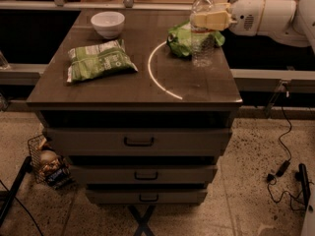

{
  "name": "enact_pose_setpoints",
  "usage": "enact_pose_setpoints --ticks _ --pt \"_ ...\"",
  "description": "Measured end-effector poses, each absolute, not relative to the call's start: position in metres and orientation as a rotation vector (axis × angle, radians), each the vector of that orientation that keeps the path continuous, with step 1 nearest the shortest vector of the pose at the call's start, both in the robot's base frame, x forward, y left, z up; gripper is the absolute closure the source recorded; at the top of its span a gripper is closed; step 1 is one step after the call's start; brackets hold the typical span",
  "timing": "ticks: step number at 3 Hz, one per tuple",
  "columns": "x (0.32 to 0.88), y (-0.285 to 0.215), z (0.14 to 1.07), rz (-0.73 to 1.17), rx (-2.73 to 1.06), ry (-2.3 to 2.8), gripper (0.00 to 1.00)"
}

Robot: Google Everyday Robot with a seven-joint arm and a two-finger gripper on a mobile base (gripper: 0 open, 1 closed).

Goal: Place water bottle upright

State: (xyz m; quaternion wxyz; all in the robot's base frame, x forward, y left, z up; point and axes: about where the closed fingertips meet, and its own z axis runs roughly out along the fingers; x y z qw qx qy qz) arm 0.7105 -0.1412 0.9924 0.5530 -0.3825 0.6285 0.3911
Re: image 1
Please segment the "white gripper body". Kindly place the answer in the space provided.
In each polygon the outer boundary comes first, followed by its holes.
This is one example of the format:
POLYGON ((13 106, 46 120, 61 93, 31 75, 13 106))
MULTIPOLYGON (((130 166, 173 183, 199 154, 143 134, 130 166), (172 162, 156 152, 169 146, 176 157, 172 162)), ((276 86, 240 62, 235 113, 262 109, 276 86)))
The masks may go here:
POLYGON ((238 0, 231 5, 233 22, 229 30, 237 35, 257 34, 265 2, 263 0, 238 0))

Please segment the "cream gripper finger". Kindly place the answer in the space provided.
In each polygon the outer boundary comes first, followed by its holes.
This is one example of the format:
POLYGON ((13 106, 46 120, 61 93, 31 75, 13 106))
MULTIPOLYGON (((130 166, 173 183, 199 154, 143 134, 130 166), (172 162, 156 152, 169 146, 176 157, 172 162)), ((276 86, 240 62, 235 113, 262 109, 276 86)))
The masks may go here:
POLYGON ((215 11, 228 11, 230 9, 230 3, 216 3, 214 4, 215 11))
POLYGON ((190 20, 193 26, 208 30, 225 30, 234 23, 227 11, 195 13, 190 20))

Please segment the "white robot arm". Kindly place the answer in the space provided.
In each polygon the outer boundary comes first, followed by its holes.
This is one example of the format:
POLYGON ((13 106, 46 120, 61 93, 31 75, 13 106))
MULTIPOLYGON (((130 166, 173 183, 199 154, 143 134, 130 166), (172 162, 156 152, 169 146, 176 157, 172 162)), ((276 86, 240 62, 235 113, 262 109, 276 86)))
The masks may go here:
POLYGON ((229 29, 236 35, 267 36, 315 51, 315 0, 196 0, 190 23, 201 30, 229 29))

